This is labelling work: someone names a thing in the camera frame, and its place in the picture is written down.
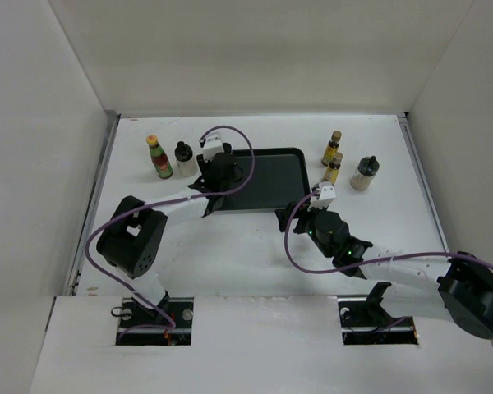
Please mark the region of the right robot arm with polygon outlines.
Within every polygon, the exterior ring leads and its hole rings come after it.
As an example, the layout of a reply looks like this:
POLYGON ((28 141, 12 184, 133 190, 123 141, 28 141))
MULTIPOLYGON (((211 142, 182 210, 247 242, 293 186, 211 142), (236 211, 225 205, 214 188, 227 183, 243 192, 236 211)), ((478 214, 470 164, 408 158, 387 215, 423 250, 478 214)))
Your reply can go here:
POLYGON ((371 257, 367 252, 375 246, 352 236, 348 224, 327 208, 291 202, 275 215, 284 236, 306 234, 331 259, 326 273, 376 282, 364 306, 371 323, 418 315, 493 339, 493 264, 466 252, 381 251, 371 257))

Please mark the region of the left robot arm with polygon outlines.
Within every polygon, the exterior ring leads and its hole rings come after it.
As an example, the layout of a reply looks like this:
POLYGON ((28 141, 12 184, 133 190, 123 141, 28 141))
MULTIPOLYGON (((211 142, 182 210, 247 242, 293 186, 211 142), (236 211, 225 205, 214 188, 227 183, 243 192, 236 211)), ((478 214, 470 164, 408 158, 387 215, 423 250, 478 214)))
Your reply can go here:
POLYGON ((228 152, 198 159, 201 175, 185 190, 155 202, 123 198, 96 243, 97 252, 125 277, 123 285, 141 304, 141 319, 153 328, 168 317, 168 306, 161 302, 166 291, 152 269, 165 231, 220 209, 226 197, 251 180, 256 163, 252 158, 250 167, 242 169, 228 152))

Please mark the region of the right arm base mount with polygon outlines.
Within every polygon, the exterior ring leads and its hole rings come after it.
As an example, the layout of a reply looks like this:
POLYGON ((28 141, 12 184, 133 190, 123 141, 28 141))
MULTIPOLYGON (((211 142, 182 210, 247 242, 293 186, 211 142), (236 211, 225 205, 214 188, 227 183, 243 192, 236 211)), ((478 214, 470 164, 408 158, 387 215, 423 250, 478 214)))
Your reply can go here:
POLYGON ((378 282, 368 295, 338 298, 345 346, 418 344, 413 318, 394 318, 382 307, 384 294, 391 286, 389 282, 378 282))

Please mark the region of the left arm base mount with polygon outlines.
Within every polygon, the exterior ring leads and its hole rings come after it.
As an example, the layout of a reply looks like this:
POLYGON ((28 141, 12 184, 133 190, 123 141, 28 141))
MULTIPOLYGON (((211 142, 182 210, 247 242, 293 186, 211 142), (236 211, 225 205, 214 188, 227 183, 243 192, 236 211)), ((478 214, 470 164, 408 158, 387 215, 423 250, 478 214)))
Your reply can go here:
POLYGON ((110 314, 117 319, 117 346, 189 346, 194 321, 193 298, 168 298, 159 307, 175 323, 132 298, 123 298, 110 314))

